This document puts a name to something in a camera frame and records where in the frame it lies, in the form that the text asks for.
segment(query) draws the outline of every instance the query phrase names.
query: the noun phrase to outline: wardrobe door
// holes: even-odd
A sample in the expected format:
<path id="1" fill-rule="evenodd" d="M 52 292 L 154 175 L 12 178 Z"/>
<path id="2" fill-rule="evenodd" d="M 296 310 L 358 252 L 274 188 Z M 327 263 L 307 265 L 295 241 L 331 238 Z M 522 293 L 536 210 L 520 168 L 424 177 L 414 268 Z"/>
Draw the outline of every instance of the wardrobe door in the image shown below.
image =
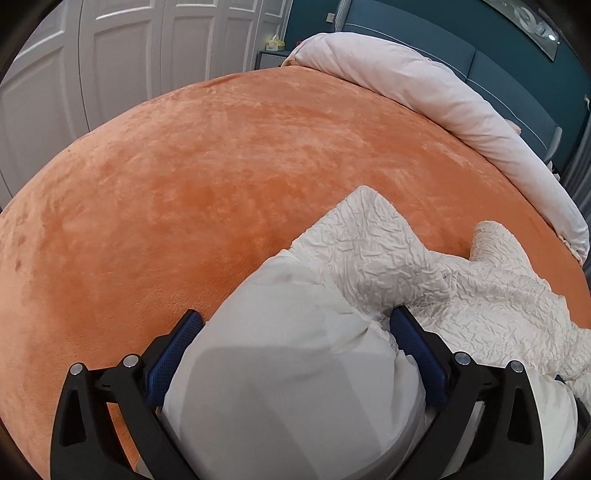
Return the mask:
<path id="1" fill-rule="evenodd" d="M 164 0 L 84 0 L 80 80 L 91 130 L 161 94 Z"/>
<path id="2" fill-rule="evenodd" d="M 251 69 L 263 3 L 263 0 L 224 1 L 214 46 L 212 78 Z"/>
<path id="3" fill-rule="evenodd" d="M 47 162 L 88 132 L 80 90 L 82 0 L 43 19 L 0 84 L 0 206 Z"/>
<path id="4" fill-rule="evenodd" d="M 211 78 L 223 0 L 166 0 L 162 26 L 162 92 Z"/>

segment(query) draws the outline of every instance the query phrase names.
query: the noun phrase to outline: nightstand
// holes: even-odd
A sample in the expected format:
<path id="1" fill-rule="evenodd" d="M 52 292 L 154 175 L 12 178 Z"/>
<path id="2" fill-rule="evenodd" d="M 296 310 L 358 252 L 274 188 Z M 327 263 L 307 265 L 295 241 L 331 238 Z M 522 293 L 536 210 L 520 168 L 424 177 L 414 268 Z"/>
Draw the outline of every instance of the nightstand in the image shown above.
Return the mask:
<path id="1" fill-rule="evenodd" d="M 255 70 L 274 69 L 281 67 L 285 59 L 290 56 L 291 50 L 270 51 L 261 50 L 256 55 Z"/>

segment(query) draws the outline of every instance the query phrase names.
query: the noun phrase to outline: metal screw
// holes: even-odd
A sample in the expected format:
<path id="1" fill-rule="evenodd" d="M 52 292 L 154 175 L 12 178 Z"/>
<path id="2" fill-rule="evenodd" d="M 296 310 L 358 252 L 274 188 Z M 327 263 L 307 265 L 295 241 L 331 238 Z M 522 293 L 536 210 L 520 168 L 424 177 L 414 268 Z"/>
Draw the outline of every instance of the metal screw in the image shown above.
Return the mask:
<path id="1" fill-rule="evenodd" d="M 467 353 L 464 352 L 458 352 L 456 353 L 456 362 L 459 363 L 460 365 L 467 365 L 470 363 L 470 355 L 468 355 Z"/>
<path id="2" fill-rule="evenodd" d="M 80 372 L 82 372 L 82 364 L 74 364 L 70 367 L 70 373 L 72 375 L 78 375 Z"/>
<path id="3" fill-rule="evenodd" d="M 123 364 L 127 368 L 135 367 L 139 362 L 139 357 L 137 355 L 128 355 L 123 359 Z"/>
<path id="4" fill-rule="evenodd" d="M 511 369 L 517 374 L 520 374 L 523 370 L 525 370 L 523 364 L 517 360 L 513 360 L 511 362 Z"/>

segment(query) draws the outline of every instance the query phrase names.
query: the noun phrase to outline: orange velvet fabric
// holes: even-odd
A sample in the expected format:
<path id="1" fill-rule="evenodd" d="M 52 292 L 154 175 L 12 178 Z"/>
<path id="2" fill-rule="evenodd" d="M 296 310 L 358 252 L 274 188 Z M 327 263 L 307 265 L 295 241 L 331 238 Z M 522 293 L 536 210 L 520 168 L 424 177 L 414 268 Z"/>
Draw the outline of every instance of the orange velvet fabric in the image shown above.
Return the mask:
<path id="1" fill-rule="evenodd" d="M 591 326 L 568 249 L 493 165 L 428 119 L 301 67 L 192 85 L 76 141 L 0 216 L 0 417 L 33 467 L 48 478 L 72 363 L 141 353 L 190 307 L 209 318 L 362 184 L 430 249 L 466 257 L 479 221 L 502 223 Z"/>

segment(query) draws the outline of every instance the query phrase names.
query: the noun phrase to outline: bed headboard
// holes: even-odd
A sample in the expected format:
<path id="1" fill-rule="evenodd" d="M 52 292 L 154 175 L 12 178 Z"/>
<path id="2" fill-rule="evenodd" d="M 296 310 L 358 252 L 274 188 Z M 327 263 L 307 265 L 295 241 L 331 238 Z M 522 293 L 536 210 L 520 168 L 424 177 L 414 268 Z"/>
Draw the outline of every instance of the bed headboard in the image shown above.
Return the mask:
<path id="1" fill-rule="evenodd" d="M 521 127 L 521 138 L 548 163 L 562 129 L 523 85 L 470 43 L 404 10 L 375 0 L 341 0 L 335 31 L 383 38 L 444 63 L 493 108 Z"/>

